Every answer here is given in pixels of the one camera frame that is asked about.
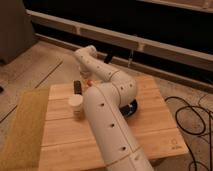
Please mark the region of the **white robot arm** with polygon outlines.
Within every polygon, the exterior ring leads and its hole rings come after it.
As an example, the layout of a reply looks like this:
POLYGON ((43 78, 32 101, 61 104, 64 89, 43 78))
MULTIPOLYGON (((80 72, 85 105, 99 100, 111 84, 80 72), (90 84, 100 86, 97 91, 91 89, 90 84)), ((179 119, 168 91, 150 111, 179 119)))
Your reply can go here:
POLYGON ((126 72, 97 59, 94 46, 74 52, 80 72, 95 74, 101 83, 87 88, 83 109, 108 171, 154 171, 120 108, 137 95, 136 80, 126 72))

